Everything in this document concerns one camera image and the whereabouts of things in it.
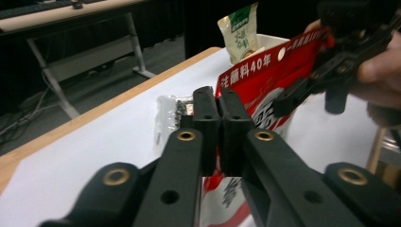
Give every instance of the green label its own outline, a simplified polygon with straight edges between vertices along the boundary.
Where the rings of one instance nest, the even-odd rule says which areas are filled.
[[[240,9],[228,15],[228,18],[230,18],[231,22],[231,32],[235,32],[242,26],[248,24],[250,18],[250,12],[251,12],[251,6],[247,6],[243,9]]]

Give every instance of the mounting hole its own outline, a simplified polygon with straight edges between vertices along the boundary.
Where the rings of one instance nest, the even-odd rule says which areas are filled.
[[[177,135],[179,140],[190,141],[195,139],[196,135],[192,131],[182,131]]]
[[[130,178],[130,173],[125,168],[116,168],[107,172],[103,177],[103,182],[109,186],[116,186],[126,182]]]
[[[339,169],[339,176],[343,181],[355,185],[365,185],[368,183],[368,179],[362,173],[349,167]]]
[[[270,141],[272,139],[274,139],[274,135],[270,132],[266,132],[266,131],[258,131],[255,134],[256,138],[258,140],[263,140],[263,141]]]
[[[162,202],[165,204],[173,204],[179,197],[180,196],[176,191],[166,191],[162,194]]]
[[[281,50],[278,52],[277,60],[280,61],[281,59],[284,58],[285,55],[286,55],[286,48],[283,47],[283,48],[281,48]]]
[[[304,193],[304,197],[307,201],[311,203],[322,203],[323,198],[317,192],[314,191],[306,191]]]

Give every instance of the dark floor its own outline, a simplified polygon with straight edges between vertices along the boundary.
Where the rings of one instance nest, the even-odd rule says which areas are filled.
[[[143,56],[147,70],[160,74],[184,61],[183,36],[145,48]],[[70,103],[83,114],[146,81],[147,78],[132,72],[133,66],[136,66],[136,58],[128,56],[111,67],[100,67],[101,71],[63,81],[61,87]],[[70,120],[50,89],[27,99],[20,107],[24,112],[0,116],[0,155]]]

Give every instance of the person's hand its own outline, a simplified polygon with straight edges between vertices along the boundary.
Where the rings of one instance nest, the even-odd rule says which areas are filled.
[[[321,26],[317,20],[305,32]],[[382,107],[401,110],[401,33],[395,31],[388,49],[363,62],[350,93]]]

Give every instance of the wooden table edge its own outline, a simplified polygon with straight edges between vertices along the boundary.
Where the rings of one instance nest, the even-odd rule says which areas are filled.
[[[201,52],[200,54],[188,60],[185,60],[173,66],[172,68],[164,71],[158,76],[152,79],[148,79],[147,81],[129,89],[127,92],[104,102],[103,104],[93,108],[91,111],[88,111],[87,113],[84,113],[78,116],[77,118],[74,118],[71,121],[68,121],[67,123],[57,127],[56,129],[20,146],[19,148],[16,148],[10,151],[9,153],[0,156],[0,195],[3,193],[3,191],[9,184],[9,181],[13,173],[15,172],[17,166],[27,156],[35,153],[41,148],[44,148],[45,146],[62,138],[64,135],[79,129],[80,127],[97,119],[98,117],[112,110],[113,108],[145,92],[147,89],[153,87],[154,85],[176,75],[177,73],[188,68],[189,66],[216,53],[220,49],[221,49],[220,47],[210,47]]]

